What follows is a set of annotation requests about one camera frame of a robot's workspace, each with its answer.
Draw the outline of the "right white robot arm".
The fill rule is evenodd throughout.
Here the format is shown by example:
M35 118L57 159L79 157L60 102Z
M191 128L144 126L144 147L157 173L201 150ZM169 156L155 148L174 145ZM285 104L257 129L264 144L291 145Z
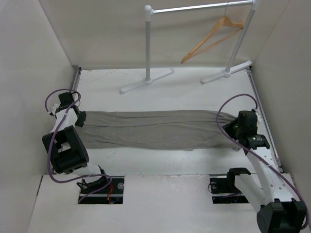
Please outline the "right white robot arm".
M246 168L231 168L225 186L231 192L241 191L246 197L256 212L260 232L298 233L307 219L307 207L291 193L277 170L268 140L257 130L255 110L240 111L236 119L223 126L228 137L241 144L259 180L256 183Z

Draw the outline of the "grey trousers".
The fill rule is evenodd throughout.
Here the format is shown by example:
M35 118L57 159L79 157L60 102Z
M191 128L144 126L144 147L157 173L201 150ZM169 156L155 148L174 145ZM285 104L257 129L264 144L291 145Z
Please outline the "grey trousers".
M88 111L76 131L87 149L138 148L148 150L234 149L218 125L235 119L209 110L151 112Z

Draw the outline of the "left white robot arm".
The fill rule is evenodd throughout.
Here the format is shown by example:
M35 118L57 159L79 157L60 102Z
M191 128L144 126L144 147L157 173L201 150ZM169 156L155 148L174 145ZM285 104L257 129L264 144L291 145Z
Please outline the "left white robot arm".
M66 88L51 92L45 99L47 113L55 118L50 133L42 136L48 154L48 175L55 183L78 181L78 186L91 192L105 193L112 178L100 166L91 166L77 128L82 128L86 112L77 103L81 94Z

